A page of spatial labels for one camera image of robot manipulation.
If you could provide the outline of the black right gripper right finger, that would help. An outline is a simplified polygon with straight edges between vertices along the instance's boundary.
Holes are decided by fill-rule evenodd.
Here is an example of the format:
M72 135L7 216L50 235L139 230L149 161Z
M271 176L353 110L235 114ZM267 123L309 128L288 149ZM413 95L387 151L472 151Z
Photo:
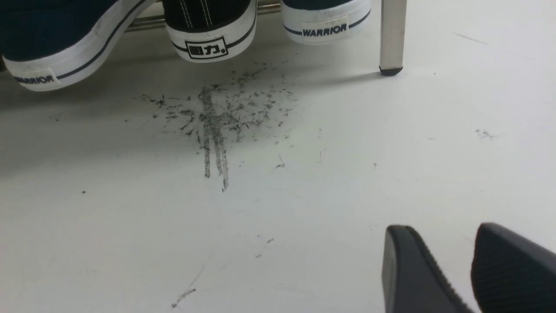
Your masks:
M556 256L496 223L483 223L475 237L471 285L483 313L553 313Z

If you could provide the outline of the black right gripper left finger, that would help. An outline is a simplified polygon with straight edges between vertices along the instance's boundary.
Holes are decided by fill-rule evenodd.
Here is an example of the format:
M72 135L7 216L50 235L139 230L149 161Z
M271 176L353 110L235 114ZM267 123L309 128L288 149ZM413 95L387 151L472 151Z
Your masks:
M472 312L411 226L387 226L381 279L387 313Z

